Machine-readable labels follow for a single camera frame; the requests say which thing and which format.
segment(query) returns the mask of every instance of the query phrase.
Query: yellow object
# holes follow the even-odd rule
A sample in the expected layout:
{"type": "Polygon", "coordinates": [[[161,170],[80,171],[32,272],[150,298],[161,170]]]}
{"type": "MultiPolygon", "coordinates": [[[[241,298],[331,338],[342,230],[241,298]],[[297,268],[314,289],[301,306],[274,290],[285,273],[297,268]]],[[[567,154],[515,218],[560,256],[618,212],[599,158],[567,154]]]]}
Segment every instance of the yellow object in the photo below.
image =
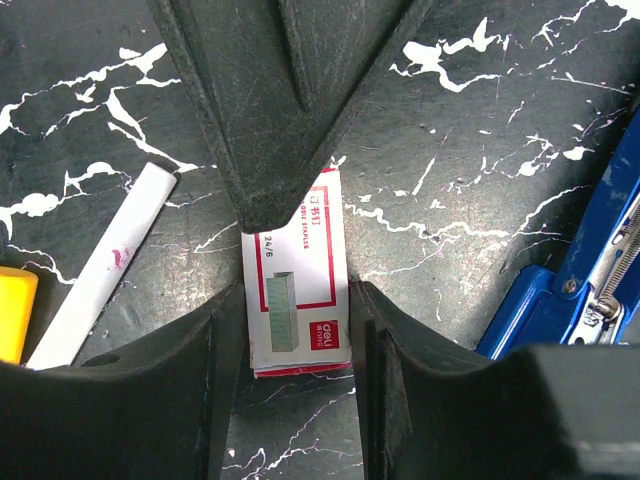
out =
{"type": "Polygon", "coordinates": [[[0,267],[0,360],[20,363],[38,277],[26,270],[0,267]]]}

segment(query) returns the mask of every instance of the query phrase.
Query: red border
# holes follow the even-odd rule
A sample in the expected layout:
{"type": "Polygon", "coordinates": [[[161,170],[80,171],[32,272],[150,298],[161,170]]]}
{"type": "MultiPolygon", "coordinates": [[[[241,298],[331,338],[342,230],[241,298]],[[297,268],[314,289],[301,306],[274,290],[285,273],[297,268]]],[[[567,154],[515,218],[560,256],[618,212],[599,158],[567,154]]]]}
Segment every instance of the red border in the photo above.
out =
{"type": "MultiPolygon", "coordinates": [[[[297,305],[299,310],[308,310],[310,308],[335,307],[336,300],[336,279],[333,269],[333,245],[331,243],[331,218],[329,215],[329,187],[311,187],[310,191],[321,190],[324,193],[324,217],[327,228],[327,253],[329,257],[329,289],[331,290],[331,300],[319,303],[302,303],[297,305]]],[[[260,252],[260,234],[254,234],[256,244],[256,267],[258,269],[258,293],[260,294],[260,311],[266,313],[269,311],[265,301],[264,294],[264,272],[262,270],[262,254],[260,252]]]]}
{"type": "Polygon", "coordinates": [[[255,374],[255,377],[283,377],[285,375],[300,375],[303,373],[320,373],[330,372],[332,370],[344,370],[349,367],[351,367],[351,362],[331,363],[328,365],[307,365],[305,367],[281,368],[279,370],[271,370],[270,372],[258,372],[255,374]]]}

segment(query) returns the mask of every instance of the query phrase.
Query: black marble surface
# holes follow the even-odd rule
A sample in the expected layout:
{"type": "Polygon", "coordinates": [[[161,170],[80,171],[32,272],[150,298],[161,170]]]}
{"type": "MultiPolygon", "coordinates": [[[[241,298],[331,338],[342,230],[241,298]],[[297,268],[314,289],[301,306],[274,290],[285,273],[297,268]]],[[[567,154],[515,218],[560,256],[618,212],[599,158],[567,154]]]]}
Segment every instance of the black marble surface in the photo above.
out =
{"type": "MultiPolygon", "coordinates": [[[[434,7],[331,159],[351,275],[473,348],[522,267],[561,264],[627,122],[639,17],[635,0],[434,7]]],[[[240,277],[215,159],[143,0],[0,0],[0,78],[0,264],[41,282],[25,358],[147,161],[180,183],[77,361],[240,277]]],[[[222,477],[362,478],[354,393],[348,371],[245,367],[222,477]]]]}

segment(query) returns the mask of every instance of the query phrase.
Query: red square logo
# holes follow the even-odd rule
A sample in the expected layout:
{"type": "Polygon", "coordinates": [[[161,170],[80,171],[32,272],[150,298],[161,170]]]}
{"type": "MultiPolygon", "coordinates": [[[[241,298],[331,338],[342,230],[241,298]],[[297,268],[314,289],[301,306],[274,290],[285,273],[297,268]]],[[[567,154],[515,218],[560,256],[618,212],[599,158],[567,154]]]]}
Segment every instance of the red square logo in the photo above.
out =
{"type": "Polygon", "coordinates": [[[338,335],[337,320],[311,322],[309,324],[309,334],[311,337],[311,350],[330,350],[340,348],[340,335],[338,335]]]}

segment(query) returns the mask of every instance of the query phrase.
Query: white chalk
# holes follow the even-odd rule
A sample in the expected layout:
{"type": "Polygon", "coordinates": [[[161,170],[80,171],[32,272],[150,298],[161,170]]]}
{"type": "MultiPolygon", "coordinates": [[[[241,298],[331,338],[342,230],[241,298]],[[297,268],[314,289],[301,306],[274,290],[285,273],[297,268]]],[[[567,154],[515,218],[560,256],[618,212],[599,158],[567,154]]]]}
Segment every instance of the white chalk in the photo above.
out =
{"type": "Polygon", "coordinates": [[[176,181],[169,172],[147,163],[27,362],[28,368],[71,364],[176,181]]]}

